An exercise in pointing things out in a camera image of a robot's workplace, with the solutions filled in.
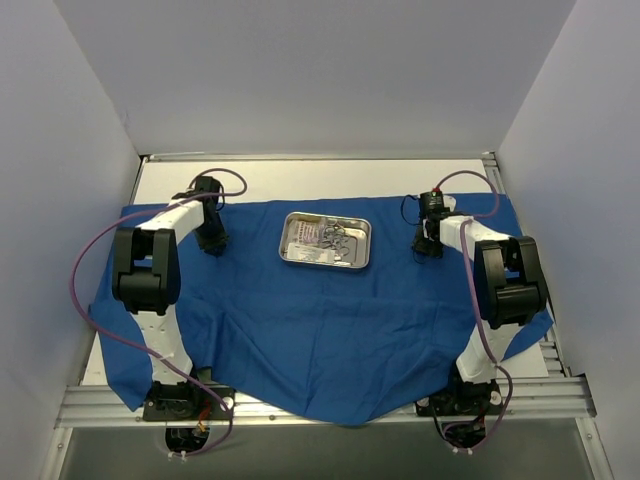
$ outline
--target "purple cable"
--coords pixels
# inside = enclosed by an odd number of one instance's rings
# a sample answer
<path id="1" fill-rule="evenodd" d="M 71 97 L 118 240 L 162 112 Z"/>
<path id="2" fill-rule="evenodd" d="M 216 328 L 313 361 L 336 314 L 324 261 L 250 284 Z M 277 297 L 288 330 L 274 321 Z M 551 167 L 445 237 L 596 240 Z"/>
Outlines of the purple cable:
<path id="1" fill-rule="evenodd" d="M 121 224 L 123 224 L 124 222 L 126 222 L 128 220 L 131 220 L 131 219 L 134 219 L 134 218 L 138 218 L 138 217 L 143 217 L 143 216 L 157 215 L 158 213 L 162 213 L 162 212 L 168 212 L 168 211 L 171 211 L 171 210 L 173 210 L 175 208 L 181 207 L 182 205 L 184 205 L 186 203 L 192 202 L 194 200 L 202 200 L 202 199 L 205 199 L 205 198 L 222 197 L 222 196 L 224 196 L 224 197 L 239 197 L 240 195 L 244 194 L 247 191 L 247 181 L 239 173 L 236 173 L 233 170 L 229 170 L 227 168 L 210 168 L 210 169 L 205 170 L 204 172 L 202 172 L 200 175 L 205 174 L 205 173 L 210 173 L 210 172 L 225 172 L 225 173 L 230 173 L 230 174 L 234 175 L 235 177 L 240 179 L 240 181 L 242 182 L 242 185 L 243 185 L 242 190 L 240 190 L 239 192 L 232 192 L 232 193 L 202 193 L 202 194 L 199 194 L 199 195 L 194 195 L 193 197 L 190 197 L 190 198 L 186 198 L 186 199 L 184 199 L 184 200 L 182 200 L 180 202 L 172 203 L 171 205 L 167 205 L 166 207 L 163 207 L 163 208 L 154 209 L 154 210 L 144 210 L 144 211 L 141 211 L 141 212 L 135 212 L 135 213 L 131 213 L 129 215 L 125 215 L 122 218 L 119 218 L 117 221 L 113 222 L 111 225 L 109 225 L 108 227 L 103 229 L 95 237 L 93 237 L 91 240 L 89 240 L 89 242 L 84 247 L 82 247 L 82 249 L 80 250 L 80 253 L 78 254 L 78 256 L 76 257 L 76 259 L 73 262 L 73 266 L 71 267 L 71 276 L 69 277 L 69 295 L 71 296 L 71 302 L 73 303 L 73 306 L 75 307 L 75 309 L 80 314 L 80 316 L 84 319 L 85 322 L 87 322 L 91 327 L 93 327 L 97 332 L 101 333 L 102 335 L 104 335 L 106 337 L 109 337 L 109 338 L 111 338 L 113 340 L 116 340 L 117 342 L 120 342 L 120 343 L 123 343 L 125 345 L 128 345 L 128 346 L 130 346 L 132 348 L 135 348 L 137 350 L 140 350 L 142 352 L 145 352 L 148 355 L 151 355 L 151 356 L 157 358 L 169 370 L 171 370 L 175 374 L 181 376 L 186 381 L 191 382 L 192 384 L 194 384 L 198 388 L 204 390 L 205 393 L 210 395 L 218 404 L 220 404 L 220 407 L 222 408 L 222 410 L 229 416 L 229 424 L 227 426 L 227 431 L 220 438 L 216 439 L 213 442 L 208 443 L 207 445 L 202 447 L 200 450 L 196 450 L 194 452 L 186 453 L 185 456 L 193 456 L 193 455 L 197 455 L 197 454 L 208 452 L 209 450 L 217 447 L 222 442 L 224 442 L 227 439 L 227 437 L 229 437 L 229 435 L 231 434 L 231 430 L 233 429 L 233 416 L 232 416 L 231 410 L 229 409 L 229 407 L 227 407 L 227 404 L 224 403 L 222 398 L 220 398 L 220 396 L 216 392 L 214 392 L 212 389 L 207 387 L 200 380 L 198 380 L 196 378 L 193 378 L 190 375 L 187 375 L 186 373 L 182 372 L 180 369 L 178 369 L 176 366 L 174 366 L 169 360 L 166 360 L 165 358 L 163 358 L 162 355 L 159 354 L 158 352 L 156 352 L 155 350 L 153 350 L 151 348 L 148 348 L 146 345 L 141 345 L 141 344 L 132 342 L 131 340 L 128 340 L 126 338 L 123 338 L 123 337 L 121 337 L 119 335 L 116 335 L 115 333 L 112 333 L 109 330 L 105 329 L 104 327 L 98 325 L 89 316 L 89 313 L 84 308 L 82 308 L 82 305 L 80 305 L 80 301 L 78 300 L 78 295 L 76 293 L 76 273 L 78 271 L 78 267 L 80 266 L 80 262 L 82 261 L 84 256 L 87 254 L 89 249 L 100 238 L 102 238 L 104 235 L 106 235 L 109 231 L 113 230 L 118 225 L 121 225 Z"/>
<path id="2" fill-rule="evenodd" d="M 460 171 L 451 173 L 446 177 L 444 177 L 442 180 L 440 180 L 436 188 L 440 188 L 442 184 L 448 179 L 450 179 L 451 177 L 455 177 L 457 175 L 463 175 L 463 174 L 473 175 L 475 177 L 478 177 L 484 180 L 491 188 L 491 192 L 493 192 L 493 195 L 496 199 L 493 210 L 491 210 L 489 213 L 478 214 L 474 216 L 479 218 L 487 218 L 487 217 L 491 217 L 492 215 L 495 215 L 498 212 L 498 209 L 500 208 L 500 196 L 498 195 L 496 188 L 489 181 L 489 179 L 480 173 L 474 172 L 472 170 L 460 170 Z M 478 327 L 478 334 L 480 336 L 480 341 L 482 342 L 482 347 L 484 348 L 484 351 L 486 352 L 487 357 L 489 357 L 489 360 L 491 360 L 491 362 L 496 366 L 496 368 L 500 370 L 504 374 L 504 376 L 507 378 L 507 384 L 508 384 L 507 396 L 505 397 L 504 403 L 502 404 L 502 410 L 500 410 L 500 413 L 498 414 L 498 418 L 496 419 L 496 422 L 493 424 L 493 427 L 491 427 L 491 430 L 489 430 L 487 435 L 482 440 L 480 440 L 480 442 L 478 442 L 476 445 L 474 445 L 469 449 L 470 451 L 475 451 L 476 449 L 484 445 L 489 440 L 489 438 L 495 435 L 496 430 L 498 429 L 499 425 L 502 423 L 502 420 L 505 414 L 507 413 L 509 402 L 511 402 L 511 397 L 513 396 L 513 378 L 511 377 L 507 369 L 504 368 L 502 365 L 500 365 L 500 362 L 496 359 L 495 355 L 491 351 L 491 347 L 489 346 L 489 341 L 487 340 L 487 335 L 484 331 L 484 325 L 482 324 L 482 315 L 480 314 L 478 297 L 476 297 L 476 293 L 475 293 L 476 285 L 475 285 L 475 282 L 473 281 L 473 270 L 471 269 L 471 257 L 469 256 L 469 248 L 467 247 L 467 239 L 465 235 L 467 225 L 469 225 L 471 222 L 473 222 L 473 219 L 465 220 L 464 222 L 462 222 L 462 225 L 460 226 L 460 245 L 462 246 L 464 268 L 467 274 L 469 292 L 471 293 L 471 305 L 473 307 L 473 313 L 476 320 L 476 326 Z M 442 435 L 446 438 L 448 430 L 450 430 L 451 428 L 455 428 L 457 426 L 466 425 L 466 424 L 467 422 L 450 423 L 442 430 Z"/>

